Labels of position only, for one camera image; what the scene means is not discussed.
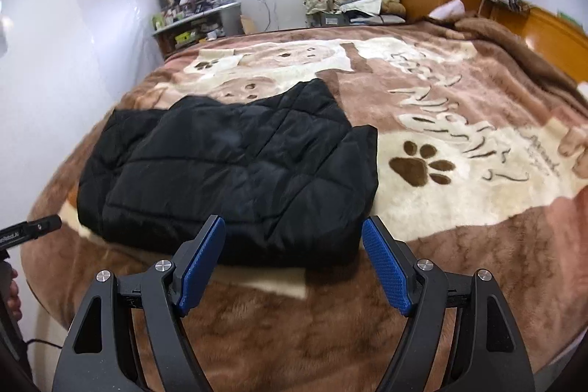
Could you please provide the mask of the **person's left hand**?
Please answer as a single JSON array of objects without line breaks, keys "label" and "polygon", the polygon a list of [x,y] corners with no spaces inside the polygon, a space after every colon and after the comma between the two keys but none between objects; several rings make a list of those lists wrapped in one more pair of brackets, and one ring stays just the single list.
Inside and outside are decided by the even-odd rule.
[{"label": "person's left hand", "polygon": [[16,278],[18,278],[18,271],[11,269],[10,270],[10,284],[9,284],[9,295],[8,295],[8,299],[7,299],[7,306],[9,309],[9,312],[11,312],[13,319],[15,319],[16,321],[20,321],[22,319],[22,310],[21,310],[21,306],[22,306],[22,302],[21,299],[19,298],[19,288],[18,288],[18,284],[16,283]]}]

